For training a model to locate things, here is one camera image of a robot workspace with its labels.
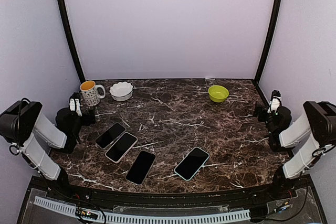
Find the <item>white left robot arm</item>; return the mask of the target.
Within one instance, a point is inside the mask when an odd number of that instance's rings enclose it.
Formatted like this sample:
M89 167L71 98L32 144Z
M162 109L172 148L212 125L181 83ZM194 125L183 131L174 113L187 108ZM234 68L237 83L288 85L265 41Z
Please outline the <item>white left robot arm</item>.
M21 155L34 170L52 184L53 191L63 201L74 197L74 189L64 168L51 159L45 148L71 154L79 144L82 126L94 124L94 109L81 111L79 99L57 112L52 123L42 112L38 101L22 98L1 113L1 136L10 143L12 155Z

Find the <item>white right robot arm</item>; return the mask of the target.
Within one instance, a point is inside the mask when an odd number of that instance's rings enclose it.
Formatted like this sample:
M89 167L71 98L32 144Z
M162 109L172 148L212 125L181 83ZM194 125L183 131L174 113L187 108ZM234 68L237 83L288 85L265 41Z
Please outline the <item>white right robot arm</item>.
M268 195L273 200L286 194L295 181L335 148L335 105L327 101L306 101L303 108L302 115L293 121L291 111L278 98L269 106L255 104L253 116L265 123L271 150L297 150L273 176L268 187Z

